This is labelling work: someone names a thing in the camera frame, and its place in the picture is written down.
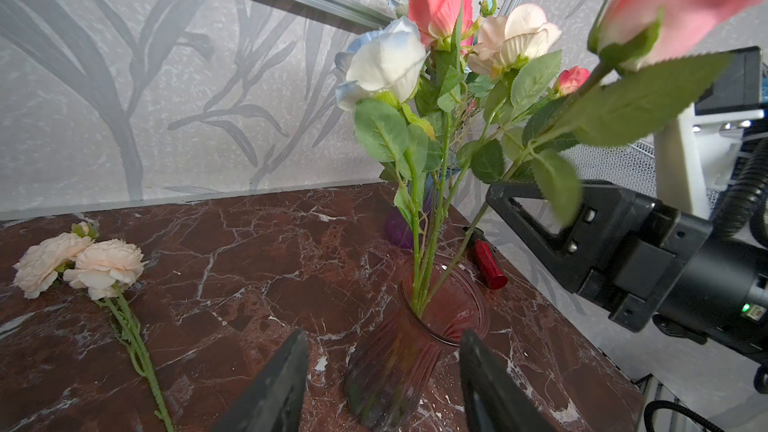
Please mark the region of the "small magenta rose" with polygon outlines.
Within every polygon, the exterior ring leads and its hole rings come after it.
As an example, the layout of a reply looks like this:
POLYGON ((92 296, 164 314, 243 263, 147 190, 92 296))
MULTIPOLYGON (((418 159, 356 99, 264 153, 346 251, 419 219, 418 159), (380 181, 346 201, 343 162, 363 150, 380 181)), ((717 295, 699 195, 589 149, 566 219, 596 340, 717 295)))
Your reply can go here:
POLYGON ((562 71, 554 82, 552 94, 554 97, 564 97, 576 92, 590 78, 590 71, 575 66, 562 71))

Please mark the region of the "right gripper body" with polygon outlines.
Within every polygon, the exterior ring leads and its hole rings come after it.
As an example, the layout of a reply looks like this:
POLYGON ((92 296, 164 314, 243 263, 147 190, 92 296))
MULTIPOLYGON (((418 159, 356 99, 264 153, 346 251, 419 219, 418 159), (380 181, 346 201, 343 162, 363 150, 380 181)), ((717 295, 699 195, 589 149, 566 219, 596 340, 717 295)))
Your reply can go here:
POLYGON ((616 185, 587 185, 575 223, 575 291, 624 328, 717 342, 767 363, 767 252, 616 185))

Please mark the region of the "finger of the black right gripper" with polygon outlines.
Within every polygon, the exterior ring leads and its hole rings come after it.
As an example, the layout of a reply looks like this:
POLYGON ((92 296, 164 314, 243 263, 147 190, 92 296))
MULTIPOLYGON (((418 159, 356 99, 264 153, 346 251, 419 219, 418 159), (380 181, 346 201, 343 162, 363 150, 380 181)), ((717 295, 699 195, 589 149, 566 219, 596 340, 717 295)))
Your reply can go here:
POLYGON ((607 181, 589 180, 583 186, 583 201, 574 222, 556 231, 549 230, 524 207, 525 200, 544 200, 534 183, 493 184, 486 203, 566 291, 597 294, 606 284, 600 262, 607 243, 611 189, 607 181))

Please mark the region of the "light pink rosebud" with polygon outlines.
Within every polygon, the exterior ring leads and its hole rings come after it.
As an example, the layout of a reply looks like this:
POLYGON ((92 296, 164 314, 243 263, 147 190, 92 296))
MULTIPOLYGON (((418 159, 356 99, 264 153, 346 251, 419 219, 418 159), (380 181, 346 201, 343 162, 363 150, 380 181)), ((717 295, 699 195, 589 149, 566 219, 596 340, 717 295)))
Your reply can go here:
MULTIPOLYGON (((580 88, 612 70, 636 72, 682 58, 712 29, 765 0, 606 0, 588 37, 600 65, 580 88)), ((550 51, 562 34, 543 9, 522 4, 488 16, 474 32, 469 67, 494 80, 519 84, 529 63, 550 51)))

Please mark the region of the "red glass vase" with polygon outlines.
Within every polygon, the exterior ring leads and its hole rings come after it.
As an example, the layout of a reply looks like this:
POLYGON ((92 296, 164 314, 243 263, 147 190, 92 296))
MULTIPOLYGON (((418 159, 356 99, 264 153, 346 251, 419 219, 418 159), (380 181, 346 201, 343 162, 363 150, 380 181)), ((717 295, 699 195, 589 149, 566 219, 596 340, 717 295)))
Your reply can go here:
POLYGON ((360 339, 344 378, 351 413, 371 431, 394 431, 417 409, 439 360, 466 330, 483 338, 489 312, 477 268, 463 259, 418 314, 411 306, 413 260, 398 265, 394 308, 360 339))

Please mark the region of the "peach rose spray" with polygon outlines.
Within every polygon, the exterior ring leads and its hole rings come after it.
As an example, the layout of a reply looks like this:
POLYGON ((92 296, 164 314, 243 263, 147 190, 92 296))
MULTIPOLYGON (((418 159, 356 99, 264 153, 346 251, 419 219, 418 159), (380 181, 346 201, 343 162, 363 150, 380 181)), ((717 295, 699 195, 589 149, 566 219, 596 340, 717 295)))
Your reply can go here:
POLYGON ((25 298, 38 298, 57 281, 85 291, 99 307, 112 315, 117 340, 126 348, 136 373, 143 377, 156 403, 155 415, 167 431, 175 429, 142 326, 125 297, 125 290, 141 278, 146 262, 142 250, 121 239, 101 241, 97 229, 74 224, 63 232, 27 249, 13 265, 13 285, 25 298))

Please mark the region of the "peach cream rose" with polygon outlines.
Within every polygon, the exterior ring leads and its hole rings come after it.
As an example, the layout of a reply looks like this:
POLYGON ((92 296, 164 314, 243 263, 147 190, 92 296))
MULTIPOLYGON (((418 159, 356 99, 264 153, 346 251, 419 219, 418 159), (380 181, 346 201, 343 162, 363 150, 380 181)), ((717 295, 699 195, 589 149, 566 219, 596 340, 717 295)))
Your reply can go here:
POLYGON ((443 280, 434 280, 443 223, 467 174, 491 183, 509 179, 521 157, 504 154, 501 135, 556 95, 560 66, 550 53, 560 29, 535 4, 506 16, 473 21, 452 0, 437 8, 409 3, 429 55, 413 92, 420 113, 413 128, 425 134, 405 152, 411 173, 414 269, 411 308, 421 315, 443 280))

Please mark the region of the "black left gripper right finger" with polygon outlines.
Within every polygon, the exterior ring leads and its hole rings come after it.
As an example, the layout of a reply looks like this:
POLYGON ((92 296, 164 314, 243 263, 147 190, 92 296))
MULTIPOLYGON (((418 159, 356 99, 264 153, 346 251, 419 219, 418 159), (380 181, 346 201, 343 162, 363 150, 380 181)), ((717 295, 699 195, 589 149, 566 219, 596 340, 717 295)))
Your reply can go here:
POLYGON ((465 330, 459 364, 468 430, 554 431, 473 330, 465 330))

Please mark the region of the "large salmon rose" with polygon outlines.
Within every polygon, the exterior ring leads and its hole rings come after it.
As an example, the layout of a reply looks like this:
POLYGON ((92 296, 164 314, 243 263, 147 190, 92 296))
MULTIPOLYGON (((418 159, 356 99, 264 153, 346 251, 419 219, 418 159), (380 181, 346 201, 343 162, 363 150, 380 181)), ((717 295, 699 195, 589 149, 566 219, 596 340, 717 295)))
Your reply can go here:
POLYGON ((414 269, 410 306, 421 315, 435 286, 433 271, 441 228, 447 217, 458 164, 461 128, 467 121, 465 56, 474 39, 473 0, 408 0, 407 17, 419 32, 427 56, 410 99, 427 135, 426 163, 411 182, 418 201, 413 229, 414 269))

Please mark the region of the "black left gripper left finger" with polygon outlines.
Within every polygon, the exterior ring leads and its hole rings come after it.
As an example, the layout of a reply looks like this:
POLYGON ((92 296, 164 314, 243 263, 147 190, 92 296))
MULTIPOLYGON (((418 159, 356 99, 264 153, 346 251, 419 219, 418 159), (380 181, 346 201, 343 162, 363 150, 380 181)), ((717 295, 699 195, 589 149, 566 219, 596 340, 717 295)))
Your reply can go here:
POLYGON ((309 344, 293 331, 211 431, 298 431, 306 390, 309 344))

